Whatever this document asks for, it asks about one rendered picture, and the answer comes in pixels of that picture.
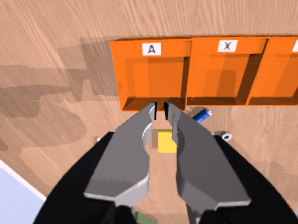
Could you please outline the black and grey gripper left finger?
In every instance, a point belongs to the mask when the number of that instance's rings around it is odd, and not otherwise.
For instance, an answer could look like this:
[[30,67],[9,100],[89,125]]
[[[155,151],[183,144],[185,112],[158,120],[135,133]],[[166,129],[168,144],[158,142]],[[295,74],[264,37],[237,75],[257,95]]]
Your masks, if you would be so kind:
[[[107,132],[58,181],[32,224],[113,224],[119,205],[130,207],[149,191],[150,156],[157,102],[152,101]],[[152,121],[151,121],[152,119]]]

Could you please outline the blue aa battery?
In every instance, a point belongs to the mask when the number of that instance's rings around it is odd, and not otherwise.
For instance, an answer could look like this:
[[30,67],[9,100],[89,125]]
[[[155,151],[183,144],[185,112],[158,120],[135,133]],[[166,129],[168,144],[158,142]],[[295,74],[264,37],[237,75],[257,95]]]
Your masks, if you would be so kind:
[[205,109],[203,109],[202,111],[200,111],[198,114],[196,114],[195,116],[193,116],[192,118],[197,121],[198,123],[202,122],[203,120],[205,120],[206,118],[208,118],[210,115],[212,115],[210,109],[208,109],[207,107]]

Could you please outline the orange rack of bins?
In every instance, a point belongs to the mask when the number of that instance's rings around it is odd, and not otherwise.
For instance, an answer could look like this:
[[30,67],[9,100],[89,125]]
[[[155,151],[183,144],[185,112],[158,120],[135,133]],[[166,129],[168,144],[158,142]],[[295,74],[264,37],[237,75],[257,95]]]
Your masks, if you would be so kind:
[[121,112],[152,101],[157,111],[167,101],[182,111],[298,106],[298,35],[137,37],[110,44]]

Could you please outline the white hex nut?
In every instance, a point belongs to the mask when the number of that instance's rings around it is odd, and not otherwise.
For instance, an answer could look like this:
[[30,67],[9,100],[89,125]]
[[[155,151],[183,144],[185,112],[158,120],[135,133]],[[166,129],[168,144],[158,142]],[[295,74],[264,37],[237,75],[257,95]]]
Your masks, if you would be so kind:
[[220,133],[220,136],[225,140],[228,141],[231,139],[231,133],[229,131],[223,131]]

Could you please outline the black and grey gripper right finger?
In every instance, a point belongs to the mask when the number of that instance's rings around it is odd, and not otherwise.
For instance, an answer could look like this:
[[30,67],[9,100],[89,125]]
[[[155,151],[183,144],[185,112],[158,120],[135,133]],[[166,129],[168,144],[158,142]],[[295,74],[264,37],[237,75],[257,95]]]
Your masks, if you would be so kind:
[[217,211],[221,224],[298,224],[276,188],[220,135],[169,101],[164,110],[176,144],[177,192],[190,224],[198,224],[204,210]]

